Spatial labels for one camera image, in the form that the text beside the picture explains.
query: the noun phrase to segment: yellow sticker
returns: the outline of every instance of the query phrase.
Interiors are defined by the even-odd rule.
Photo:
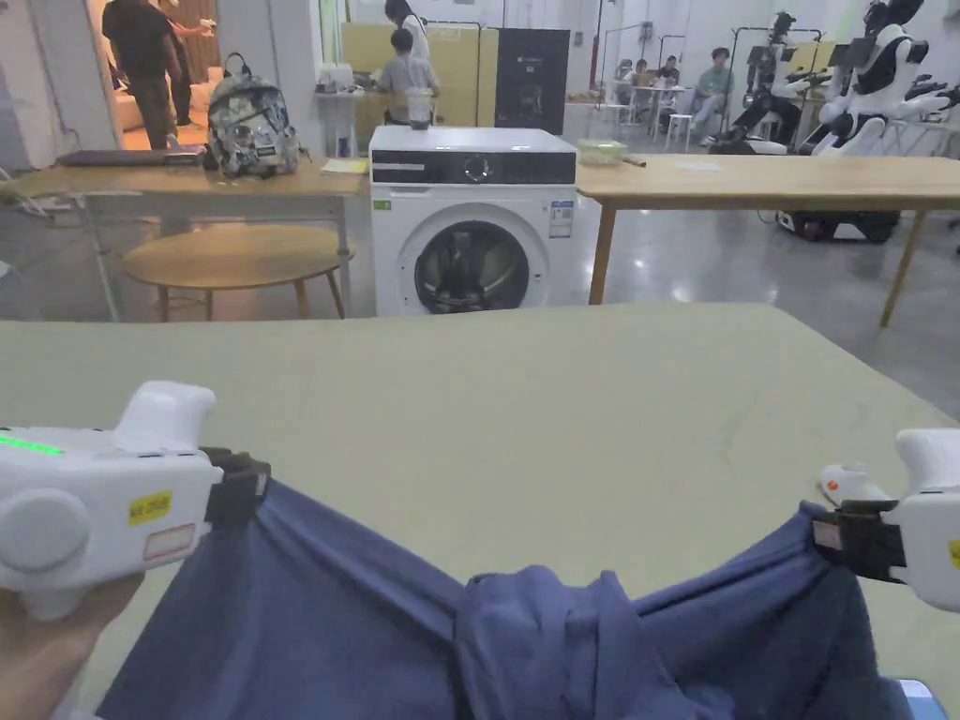
[[[147,495],[134,500],[130,504],[130,526],[142,525],[144,522],[159,520],[170,513],[174,503],[174,492],[158,492],[156,495]]]

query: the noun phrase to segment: washing machine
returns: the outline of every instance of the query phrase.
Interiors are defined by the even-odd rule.
[[[376,313],[568,304],[576,150],[542,130],[377,128]]]

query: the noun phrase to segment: blue cloth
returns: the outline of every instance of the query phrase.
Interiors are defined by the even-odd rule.
[[[256,523],[184,564],[99,714],[909,717],[877,674],[859,584],[812,547],[818,512],[802,506],[719,569],[632,602],[610,572],[568,588],[531,567],[464,588],[275,484]]]

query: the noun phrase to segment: gray floor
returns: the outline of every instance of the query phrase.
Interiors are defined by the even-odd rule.
[[[643,128],[612,128],[590,122],[588,114],[568,115],[566,137],[614,136],[637,152],[657,152]],[[762,220],[769,220],[763,213]],[[644,300],[765,302],[789,312],[863,362],[897,380],[951,416],[960,419],[960,259],[946,218],[931,219],[917,252],[893,326],[877,328],[880,310],[900,259],[909,223],[884,247],[815,245],[764,225],[755,212],[630,212],[617,221],[607,283],[607,302]],[[581,200],[574,232],[575,301],[586,303],[599,207]],[[357,244],[353,268],[354,307],[373,312],[370,212],[357,202],[349,212]],[[113,225],[103,237],[116,255],[156,237],[158,227]],[[18,274],[0,278],[0,317],[22,320],[105,321],[108,318],[93,253],[70,215],[57,226],[12,209],[0,209],[0,260]],[[126,320],[156,320],[150,288],[119,277]],[[308,283],[317,318],[335,318],[325,280]],[[198,321],[203,310],[188,294],[176,321]],[[218,321],[291,319],[297,316],[291,288],[220,293]]]

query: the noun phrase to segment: doorway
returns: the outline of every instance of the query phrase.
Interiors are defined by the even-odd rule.
[[[143,126],[143,117],[124,79],[117,77],[116,61],[110,42],[102,33],[104,7],[108,0],[87,0],[90,19],[100,43],[101,66],[107,84],[110,112],[120,146],[125,150],[150,150],[150,140]],[[181,90],[178,103],[171,110],[178,117],[177,136],[181,145],[203,145],[206,142],[206,113],[213,88],[224,78],[220,63],[220,46],[215,26],[217,0],[151,0],[178,26],[175,30],[182,45],[180,65],[189,75],[190,92]],[[180,105],[180,113],[175,107]]]

